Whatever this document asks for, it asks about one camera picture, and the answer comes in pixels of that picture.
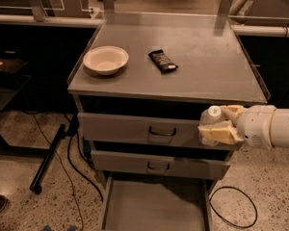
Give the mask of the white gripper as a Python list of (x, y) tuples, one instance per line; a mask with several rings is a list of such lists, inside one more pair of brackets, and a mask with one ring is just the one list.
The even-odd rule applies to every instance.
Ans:
[(275, 106), (255, 105), (246, 109), (241, 105), (227, 105), (221, 106), (221, 110), (228, 120), (198, 126), (202, 143), (232, 145), (245, 140), (249, 147), (266, 149), (273, 147), (270, 131)]

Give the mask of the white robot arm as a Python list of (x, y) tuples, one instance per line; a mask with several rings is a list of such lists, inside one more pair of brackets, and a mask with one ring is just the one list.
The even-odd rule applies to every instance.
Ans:
[(197, 129), (206, 145), (244, 143), (254, 148), (289, 148), (289, 109), (273, 105), (211, 106), (201, 114)]

